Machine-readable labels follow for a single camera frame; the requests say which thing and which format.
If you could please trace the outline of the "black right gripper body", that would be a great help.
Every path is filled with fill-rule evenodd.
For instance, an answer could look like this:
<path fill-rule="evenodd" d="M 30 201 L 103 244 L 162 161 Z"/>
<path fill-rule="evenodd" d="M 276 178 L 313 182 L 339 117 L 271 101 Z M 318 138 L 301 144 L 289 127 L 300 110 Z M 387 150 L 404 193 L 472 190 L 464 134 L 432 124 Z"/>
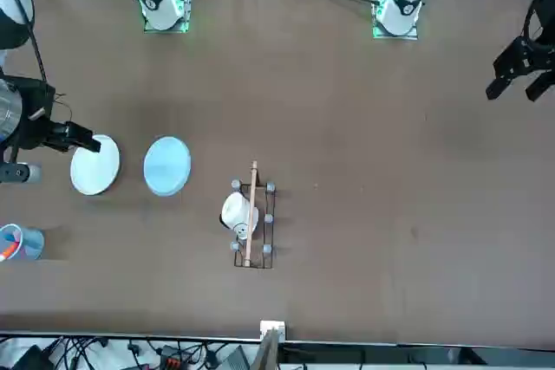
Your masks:
<path fill-rule="evenodd" d="M 9 77 L 8 87 L 19 96 L 19 119 L 8 136 L 8 146 L 31 150 L 46 145 L 53 138 L 55 122 L 50 119 L 54 101 L 53 87 L 26 77 Z"/>

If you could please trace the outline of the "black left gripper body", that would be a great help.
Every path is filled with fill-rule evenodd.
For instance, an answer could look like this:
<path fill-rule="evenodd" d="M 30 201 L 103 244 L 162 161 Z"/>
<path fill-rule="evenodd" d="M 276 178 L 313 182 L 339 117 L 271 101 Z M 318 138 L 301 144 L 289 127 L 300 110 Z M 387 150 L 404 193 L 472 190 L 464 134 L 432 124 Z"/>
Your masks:
<path fill-rule="evenodd" d="M 517 36 L 494 60 L 496 76 L 521 76 L 554 69 L 554 46 Z"/>

